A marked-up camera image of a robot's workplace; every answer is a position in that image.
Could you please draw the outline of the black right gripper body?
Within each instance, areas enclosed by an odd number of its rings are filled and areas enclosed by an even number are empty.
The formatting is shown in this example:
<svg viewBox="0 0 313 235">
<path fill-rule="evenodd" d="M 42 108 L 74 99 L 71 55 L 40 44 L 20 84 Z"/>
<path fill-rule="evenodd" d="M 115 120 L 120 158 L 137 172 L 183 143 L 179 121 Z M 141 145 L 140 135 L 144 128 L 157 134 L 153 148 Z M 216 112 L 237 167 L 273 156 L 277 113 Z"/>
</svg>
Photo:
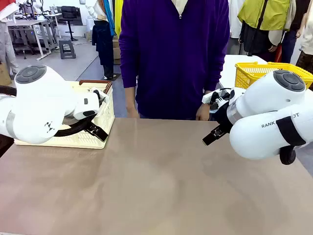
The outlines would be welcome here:
<svg viewBox="0 0 313 235">
<path fill-rule="evenodd" d="M 227 109 L 229 107 L 229 102 L 223 104 L 217 109 L 215 113 L 215 120 L 218 122 L 219 127 L 222 131 L 230 131 L 233 124 L 229 121 L 227 117 Z"/>
</svg>

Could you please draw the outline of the person's left hand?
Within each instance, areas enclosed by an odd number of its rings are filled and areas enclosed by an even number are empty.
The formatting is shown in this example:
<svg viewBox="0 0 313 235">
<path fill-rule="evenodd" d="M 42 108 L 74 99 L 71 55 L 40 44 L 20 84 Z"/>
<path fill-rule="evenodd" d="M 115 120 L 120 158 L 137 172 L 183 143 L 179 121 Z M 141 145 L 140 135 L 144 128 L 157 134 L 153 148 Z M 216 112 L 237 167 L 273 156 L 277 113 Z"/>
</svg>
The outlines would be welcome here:
<svg viewBox="0 0 313 235">
<path fill-rule="evenodd" d="M 208 121 L 209 120 L 209 111 L 210 111 L 210 105 L 209 104 L 202 104 L 196 113 L 196 120 L 201 121 Z"/>
</svg>

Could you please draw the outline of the person's right hand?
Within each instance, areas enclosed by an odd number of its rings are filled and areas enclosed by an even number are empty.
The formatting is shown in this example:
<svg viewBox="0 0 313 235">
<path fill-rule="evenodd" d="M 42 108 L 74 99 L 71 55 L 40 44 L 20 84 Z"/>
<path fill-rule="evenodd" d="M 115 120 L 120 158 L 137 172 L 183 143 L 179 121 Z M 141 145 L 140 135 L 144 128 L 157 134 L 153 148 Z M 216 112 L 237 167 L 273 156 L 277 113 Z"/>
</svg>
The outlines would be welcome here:
<svg viewBox="0 0 313 235">
<path fill-rule="evenodd" d="M 140 115 L 139 115 L 135 105 L 127 105 L 126 110 L 127 110 L 127 116 L 129 118 L 140 118 Z"/>
</svg>

